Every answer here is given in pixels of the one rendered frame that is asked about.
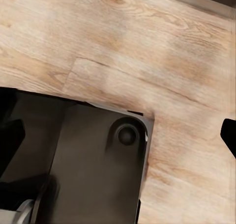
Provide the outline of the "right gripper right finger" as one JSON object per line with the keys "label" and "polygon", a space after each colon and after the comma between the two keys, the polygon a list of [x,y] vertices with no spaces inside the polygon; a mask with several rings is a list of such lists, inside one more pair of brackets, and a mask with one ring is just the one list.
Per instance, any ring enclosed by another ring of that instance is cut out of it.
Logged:
{"label": "right gripper right finger", "polygon": [[220,136],[236,158],[236,121],[224,119]]}

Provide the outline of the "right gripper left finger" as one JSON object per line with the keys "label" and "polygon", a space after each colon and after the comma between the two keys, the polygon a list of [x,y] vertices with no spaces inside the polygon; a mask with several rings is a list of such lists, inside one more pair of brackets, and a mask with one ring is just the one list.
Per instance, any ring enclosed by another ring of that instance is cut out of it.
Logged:
{"label": "right gripper left finger", "polygon": [[23,121],[0,124],[0,178],[26,136]]}

